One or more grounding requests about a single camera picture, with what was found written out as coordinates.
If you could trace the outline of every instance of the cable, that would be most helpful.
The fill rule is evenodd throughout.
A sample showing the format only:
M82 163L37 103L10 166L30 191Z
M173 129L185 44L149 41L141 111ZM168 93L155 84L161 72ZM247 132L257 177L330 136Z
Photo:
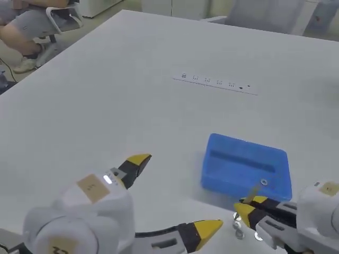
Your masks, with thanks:
M17 83L16 79L14 78L14 75L13 75L13 72L12 72L12 68L11 68L8 64L6 64L6 62L5 62L4 60L2 60L2 58L0 58L0 61L3 62L5 66L7 66L7 68L8 68L8 69L10 70L10 72L11 72L12 79L14 80L14 82Z

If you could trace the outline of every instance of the chair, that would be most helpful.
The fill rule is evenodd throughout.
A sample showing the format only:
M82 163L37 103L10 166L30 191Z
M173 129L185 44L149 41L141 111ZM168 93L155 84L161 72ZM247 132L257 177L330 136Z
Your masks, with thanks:
M229 16L202 21L264 31L302 35L312 14L306 0L235 0Z
M49 37L50 42L47 43L47 45L45 46L44 53L37 60L37 68L44 65L48 60L50 60L51 58L53 58L62 51L61 46L58 45L57 43L55 37L56 34L62 34L63 32L76 30L83 27L83 18L78 10L78 5L79 5L78 3L74 3L67 6L66 8L48 7L46 9L46 15L50 22L53 24L55 31L51 34L44 34L43 37L40 37L41 39ZM59 10L69 10L70 12L68 19L66 19L65 23L60 27L58 26L54 19L55 15Z

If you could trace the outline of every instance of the table surface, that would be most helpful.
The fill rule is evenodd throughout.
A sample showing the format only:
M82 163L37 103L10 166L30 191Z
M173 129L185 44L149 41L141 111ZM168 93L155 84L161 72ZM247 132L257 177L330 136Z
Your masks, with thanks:
M182 71L258 87L258 96L173 80ZM0 226L21 232L89 171L149 152L131 188L138 231L225 224L200 253L275 252L200 174L211 133L283 149L293 196L339 180L339 44L122 11L0 97Z

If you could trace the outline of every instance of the chair leg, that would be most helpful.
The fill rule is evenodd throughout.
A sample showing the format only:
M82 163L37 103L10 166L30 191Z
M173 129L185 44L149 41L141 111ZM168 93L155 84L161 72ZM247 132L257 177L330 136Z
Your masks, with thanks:
M55 38L55 35L50 35L49 40L51 41L51 43L57 43L57 39Z
M44 53L38 58L36 67L40 68L43 66L46 62L55 57L59 51L59 47L56 43L49 43L46 46Z

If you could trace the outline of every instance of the metal nut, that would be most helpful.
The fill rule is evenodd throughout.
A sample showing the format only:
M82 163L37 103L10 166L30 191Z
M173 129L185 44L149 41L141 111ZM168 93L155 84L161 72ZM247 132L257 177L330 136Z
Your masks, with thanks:
M254 233L254 237L257 241L262 241L263 239L258 235L258 232Z
M235 236L236 236L236 238L238 238L239 240L242 240L242 239L245 238L245 234L244 234L243 231L240 230L240 229L237 229L237 230L235 231Z
M238 213L234 213L234 214L233 214L233 219L234 219L235 221L241 221L241 220L242 220L242 218L240 217L240 215L239 215Z
M261 183L262 185L264 185L264 186L266 186L266 185L269 184L269 182L268 182L266 179L261 179L261 180L260 180L260 183Z
M234 222L232 223L232 226L233 226L233 228L234 228L235 230L240 229L240 228L242 227L242 225L241 225L240 222L238 222L238 221L234 221Z

